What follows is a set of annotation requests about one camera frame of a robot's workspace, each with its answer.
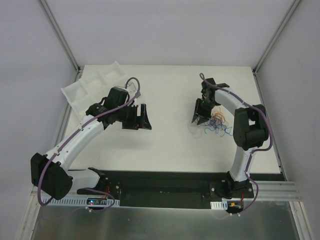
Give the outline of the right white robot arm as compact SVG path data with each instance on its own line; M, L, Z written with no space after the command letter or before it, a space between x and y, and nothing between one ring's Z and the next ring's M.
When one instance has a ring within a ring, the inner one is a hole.
M243 184L249 181L254 154L272 147L272 130L262 104L250 105L232 92L228 84L217 84L202 73L200 78L201 97L196 99L191 122L198 126L213 125L213 109L220 106L233 115L232 136L237 148L225 192L234 198L242 193Z

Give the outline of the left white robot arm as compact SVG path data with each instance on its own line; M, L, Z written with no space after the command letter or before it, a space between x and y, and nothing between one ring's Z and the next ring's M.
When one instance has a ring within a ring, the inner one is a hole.
M35 153L30 160L31 182L55 200L69 191L89 188L102 194L107 188L104 173L93 167L71 171L70 166L82 150L115 122L124 130L151 130L147 105L136 105L129 92L113 87L108 96L91 105L77 127L57 146L45 154Z

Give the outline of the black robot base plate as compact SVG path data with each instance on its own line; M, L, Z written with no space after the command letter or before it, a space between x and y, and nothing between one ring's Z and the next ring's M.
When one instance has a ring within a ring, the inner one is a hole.
M243 204L254 198L245 180L232 183L223 172L167 172L103 170L97 193L107 191L122 207L210 209L223 199Z

